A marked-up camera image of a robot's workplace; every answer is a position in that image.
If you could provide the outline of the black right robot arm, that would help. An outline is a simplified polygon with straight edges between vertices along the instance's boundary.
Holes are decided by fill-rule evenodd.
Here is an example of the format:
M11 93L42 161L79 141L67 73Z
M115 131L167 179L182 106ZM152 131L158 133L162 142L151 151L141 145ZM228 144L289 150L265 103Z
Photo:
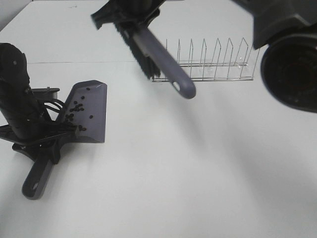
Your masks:
M160 0L109 0L91 15L97 29L112 23L147 78L164 74L178 93L192 99L194 82L149 30ZM317 111L317 3L314 0L238 0L253 17L253 47L267 46L261 77L280 103Z

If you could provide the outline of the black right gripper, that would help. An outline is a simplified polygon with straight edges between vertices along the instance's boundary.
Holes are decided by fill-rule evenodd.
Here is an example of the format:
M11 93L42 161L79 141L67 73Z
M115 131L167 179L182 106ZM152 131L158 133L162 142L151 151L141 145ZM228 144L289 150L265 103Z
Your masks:
M91 14L97 29L106 23L150 24L160 14L162 0L109 0Z

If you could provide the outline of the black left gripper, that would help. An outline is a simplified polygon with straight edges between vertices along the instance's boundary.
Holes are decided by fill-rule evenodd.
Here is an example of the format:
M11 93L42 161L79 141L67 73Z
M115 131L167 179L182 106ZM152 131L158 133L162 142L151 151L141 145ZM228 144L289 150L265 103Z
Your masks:
M16 92L11 88L0 90L0 111L8 125L0 127L0 138L13 142L12 149L34 162L42 154L53 164L61 158L62 146L76 136L76 126L53 124L45 102L57 98L59 88L28 88Z

